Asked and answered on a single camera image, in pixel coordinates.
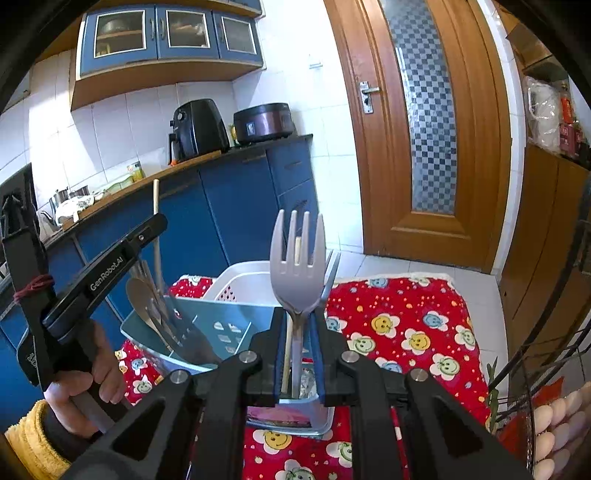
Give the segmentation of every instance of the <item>glass cabinet door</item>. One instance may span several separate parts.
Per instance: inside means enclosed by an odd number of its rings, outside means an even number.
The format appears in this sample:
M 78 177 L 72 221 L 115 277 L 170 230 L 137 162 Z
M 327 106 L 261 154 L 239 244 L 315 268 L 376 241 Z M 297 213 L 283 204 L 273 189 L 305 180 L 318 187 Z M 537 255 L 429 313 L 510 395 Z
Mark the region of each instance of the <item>glass cabinet door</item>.
M 130 6 L 86 17 L 80 74 L 156 58 L 154 7 Z
M 261 46 L 254 20 L 215 12 L 217 43 L 220 58 L 262 64 Z
M 156 17 L 159 57 L 219 58 L 210 11 L 157 7 Z

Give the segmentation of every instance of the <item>white floor tile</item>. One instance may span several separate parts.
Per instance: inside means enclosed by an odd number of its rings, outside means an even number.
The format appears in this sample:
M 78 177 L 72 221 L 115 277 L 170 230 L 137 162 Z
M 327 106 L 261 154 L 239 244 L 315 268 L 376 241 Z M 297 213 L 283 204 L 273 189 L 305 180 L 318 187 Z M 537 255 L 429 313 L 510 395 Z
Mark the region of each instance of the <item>white floor tile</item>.
M 368 255 L 361 264 L 357 276 L 369 277 L 370 275 L 407 273 L 409 265 L 409 260 Z
M 409 272 L 423 272 L 423 273 L 446 273 L 451 278 L 454 278 L 456 269 L 454 267 L 447 267 L 445 265 L 437 265 L 432 263 L 410 262 Z
M 357 270 L 363 263 L 365 255 L 354 254 L 352 252 L 341 252 L 339 269 L 336 272 L 336 278 L 352 278 L 357 275 Z
M 466 300 L 474 336 L 483 350 L 506 352 L 507 338 L 501 299 L 489 305 Z
M 494 275 L 457 268 L 454 285 L 466 301 L 491 305 L 499 298 Z

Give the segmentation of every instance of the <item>white tile wall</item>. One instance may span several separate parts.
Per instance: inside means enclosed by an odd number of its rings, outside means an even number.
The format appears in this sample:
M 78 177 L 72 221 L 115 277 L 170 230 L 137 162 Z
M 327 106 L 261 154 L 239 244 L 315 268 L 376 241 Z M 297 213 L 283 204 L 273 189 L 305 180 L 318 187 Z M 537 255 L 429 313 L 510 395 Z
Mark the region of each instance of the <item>white tile wall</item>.
M 266 70 L 232 83 L 236 105 L 243 109 L 270 102 L 290 104 L 298 132 L 314 135 L 312 169 L 327 245 L 361 253 L 361 194 L 353 126 L 324 2 L 267 0 L 265 13 L 257 30 Z M 301 23 L 294 19 L 304 18 L 306 34 L 302 35 Z M 318 63 L 322 66 L 311 67 Z
M 31 95 L 0 116 L 0 183 L 33 164 L 37 203 L 56 189 L 97 188 L 141 162 L 146 174 L 168 163 L 174 110 L 211 98 L 226 125 L 237 110 L 231 82 L 166 85 L 107 98 L 70 112 L 71 52 L 33 67 Z
M 509 113 L 511 121 L 511 172 L 509 174 L 509 193 L 507 195 L 507 206 L 505 209 L 505 219 L 503 230 L 499 240 L 499 246 L 496 251 L 495 261 L 492 266 L 492 274 L 497 280 L 501 280 L 501 272 L 505 266 L 509 247 L 513 240 L 515 231 L 515 221 L 519 211 L 519 201 L 521 199 L 521 183 L 523 176 L 523 162 L 525 155 L 525 111 L 523 103 L 523 94 L 521 82 L 519 80 L 519 71 L 515 62 L 515 55 L 511 44 L 507 40 L 507 32 L 496 11 L 492 0 L 478 0 L 478 4 L 484 16 L 486 23 L 491 29 L 492 37 L 495 41 L 503 77 L 505 78 L 505 88 L 507 91 L 507 100 L 509 103 Z

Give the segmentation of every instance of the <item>red rubber band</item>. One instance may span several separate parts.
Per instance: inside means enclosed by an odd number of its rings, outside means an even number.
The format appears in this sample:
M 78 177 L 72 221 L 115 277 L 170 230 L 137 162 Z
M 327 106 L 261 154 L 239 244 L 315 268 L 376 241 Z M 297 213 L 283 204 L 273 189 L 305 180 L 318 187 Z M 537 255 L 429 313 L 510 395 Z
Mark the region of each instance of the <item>red rubber band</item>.
M 12 298 L 17 304 L 19 304 L 21 299 L 29 297 L 47 287 L 52 287 L 54 284 L 55 280 L 53 280 L 53 277 L 49 273 L 39 275 L 38 277 L 33 278 L 22 290 L 15 292 Z

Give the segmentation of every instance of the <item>fork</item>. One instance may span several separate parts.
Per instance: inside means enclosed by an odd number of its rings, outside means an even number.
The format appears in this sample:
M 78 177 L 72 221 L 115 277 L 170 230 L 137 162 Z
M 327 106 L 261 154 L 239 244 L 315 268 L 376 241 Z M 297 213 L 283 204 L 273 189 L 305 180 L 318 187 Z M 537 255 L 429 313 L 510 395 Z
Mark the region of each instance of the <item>fork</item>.
M 296 220 L 297 211 L 291 212 L 290 230 L 287 236 L 287 253 L 283 260 L 283 220 L 284 210 L 280 210 L 275 221 L 269 268 L 271 287 L 277 301 L 293 319 L 291 340 L 291 396 L 300 398 L 301 357 L 304 327 L 310 313 L 320 302 L 324 289 L 326 266 L 326 247 L 324 244 L 324 221 L 318 215 L 316 238 L 312 263 L 308 263 L 308 242 L 310 236 L 310 212 L 304 213 L 302 224 L 299 261 L 296 262 Z

